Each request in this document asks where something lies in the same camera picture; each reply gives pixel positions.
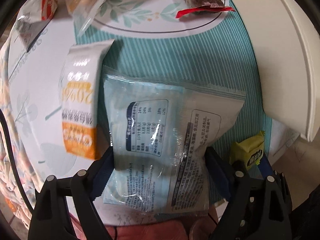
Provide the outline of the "white plastic storage bin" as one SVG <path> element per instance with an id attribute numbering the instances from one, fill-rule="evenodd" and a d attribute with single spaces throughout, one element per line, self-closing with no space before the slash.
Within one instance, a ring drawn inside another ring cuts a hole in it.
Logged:
<path id="1" fill-rule="evenodd" d="M 302 0 L 232 0 L 258 64 L 265 113 L 312 141 L 319 130 L 319 32 Z"/>

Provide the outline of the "red white snack packet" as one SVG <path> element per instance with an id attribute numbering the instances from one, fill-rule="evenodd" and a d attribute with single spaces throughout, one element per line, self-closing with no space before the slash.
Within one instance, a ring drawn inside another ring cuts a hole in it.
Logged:
<path id="1" fill-rule="evenodd" d="M 57 9 L 57 0 L 41 0 L 41 20 L 51 20 Z"/>

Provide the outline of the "white orange oat bar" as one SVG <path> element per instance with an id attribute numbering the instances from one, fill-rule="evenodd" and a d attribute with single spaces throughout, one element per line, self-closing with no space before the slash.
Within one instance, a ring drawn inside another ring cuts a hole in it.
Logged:
<path id="1" fill-rule="evenodd" d="M 97 160 L 97 113 L 103 59 L 114 40 L 73 45 L 62 71 L 62 136 L 68 153 Z"/>

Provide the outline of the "pink trousers leg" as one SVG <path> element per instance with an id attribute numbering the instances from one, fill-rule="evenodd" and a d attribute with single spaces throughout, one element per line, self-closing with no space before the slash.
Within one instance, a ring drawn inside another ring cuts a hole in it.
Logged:
<path id="1" fill-rule="evenodd" d="M 187 216 L 155 224 L 107 226 L 106 230 L 112 239 L 208 239 L 218 221 L 212 205 L 206 216 Z"/>

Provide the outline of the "light blue snack packet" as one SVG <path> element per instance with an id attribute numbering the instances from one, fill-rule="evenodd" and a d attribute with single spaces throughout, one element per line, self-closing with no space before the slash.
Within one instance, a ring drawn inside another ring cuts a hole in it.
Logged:
<path id="1" fill-rule="evenodd" d="M 106 204 L 142 212 L 201 212 L 209 206 L 206 148 L 230 130 L 242 91 L 103 70 L 114 171 Z"/>

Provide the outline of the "yellow green candy packet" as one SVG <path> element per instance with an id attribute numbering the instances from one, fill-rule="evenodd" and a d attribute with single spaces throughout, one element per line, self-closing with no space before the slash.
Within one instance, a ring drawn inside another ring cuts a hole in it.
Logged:
<path id="1" fill-rule="evenodd" d="M 229 163 L 232 165 L 236 161 L 242 161 L 247 170 L 254 165 L 259 165 L 264 155 L 265 132 L 260 131 L 258 134 L 243 140 L 234 142 L 231 145 Z"/>

